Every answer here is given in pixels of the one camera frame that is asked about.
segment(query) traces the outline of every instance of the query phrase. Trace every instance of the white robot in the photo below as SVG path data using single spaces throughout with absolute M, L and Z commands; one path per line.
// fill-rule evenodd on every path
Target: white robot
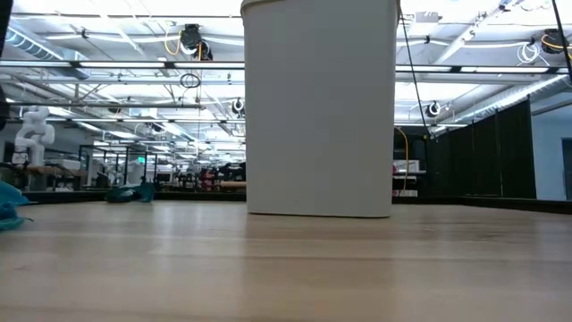
M 12 163 L 23 165 L 29 160 L 28 148 L 31 148 L 30 165 L 44 164 L 44 145 L 53 144 L 55 140 L 54 126 L 46 124 L 50 110 L 45 106 L 32 106 L 22 117 L 23 125 L 16 134 Z

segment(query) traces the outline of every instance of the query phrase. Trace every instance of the blue wall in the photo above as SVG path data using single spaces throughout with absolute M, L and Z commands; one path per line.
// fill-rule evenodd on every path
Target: blue wall
M 536 196 L 566 200 L 562 139 L 572 139 L 572 106 L 533 116 L 532 125 Z

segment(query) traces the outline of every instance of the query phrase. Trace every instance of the black curtain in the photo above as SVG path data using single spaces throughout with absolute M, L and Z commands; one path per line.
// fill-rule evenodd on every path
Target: black curtain
M 530 117 L 525 101 L 431 140 L 431 193 L 535 199 Z

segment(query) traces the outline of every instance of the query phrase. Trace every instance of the light wood surface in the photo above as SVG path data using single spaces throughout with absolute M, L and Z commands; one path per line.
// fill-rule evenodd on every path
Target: light wood surface
M 241 203 L 21 208 L 0 321 L 570 321 L 572 216 L 394 206 L 389 219 Z

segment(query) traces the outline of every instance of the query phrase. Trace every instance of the white container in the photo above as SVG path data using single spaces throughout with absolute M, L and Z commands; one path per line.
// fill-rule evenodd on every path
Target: white container
M 246 0 L 248 211 L 386 217 L 395 0 Z

